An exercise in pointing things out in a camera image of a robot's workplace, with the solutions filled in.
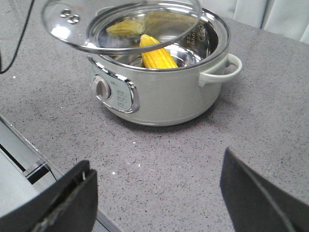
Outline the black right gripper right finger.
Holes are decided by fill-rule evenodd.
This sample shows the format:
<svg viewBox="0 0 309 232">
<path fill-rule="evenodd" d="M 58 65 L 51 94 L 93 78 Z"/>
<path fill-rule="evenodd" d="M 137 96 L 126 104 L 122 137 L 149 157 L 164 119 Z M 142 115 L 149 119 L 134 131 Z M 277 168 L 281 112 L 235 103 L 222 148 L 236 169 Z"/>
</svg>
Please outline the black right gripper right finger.
<svg viewBox="0 0 309 232">
<path fill-rule="evenodd" d="M 309 206 L 253 171 L 227 148 L 220 188 L 237 232 L 307 232 Z"/>
</svg>

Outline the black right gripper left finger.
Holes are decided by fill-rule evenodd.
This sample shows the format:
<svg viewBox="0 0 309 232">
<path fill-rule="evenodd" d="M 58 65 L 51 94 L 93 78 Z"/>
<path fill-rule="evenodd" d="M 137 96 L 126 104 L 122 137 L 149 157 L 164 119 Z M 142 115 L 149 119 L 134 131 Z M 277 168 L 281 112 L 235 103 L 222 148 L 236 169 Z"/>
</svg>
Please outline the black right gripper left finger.
<svg viewBox="0 0 309 232">
<path fill-rule="evenodd" d="M 97 209 L 97 172 L 83 160 L 37 197 L 3 216 L 0 230 L 90 232 Z"/>
</svg>

